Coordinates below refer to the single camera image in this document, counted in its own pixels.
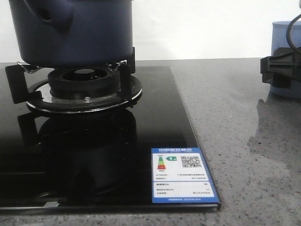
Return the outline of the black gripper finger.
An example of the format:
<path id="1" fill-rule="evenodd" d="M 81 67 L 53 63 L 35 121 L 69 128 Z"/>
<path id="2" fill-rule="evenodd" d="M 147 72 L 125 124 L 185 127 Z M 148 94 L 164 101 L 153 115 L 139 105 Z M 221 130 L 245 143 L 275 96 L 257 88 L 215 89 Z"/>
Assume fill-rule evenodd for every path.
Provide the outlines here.
<path id="1" fill-rule="evenodd" d="M 301 81 L 301 55 L 291 48 L 280 47 L 274 55 L 260 60 L 262 82 L 289 89 L 291 81 Z"/>

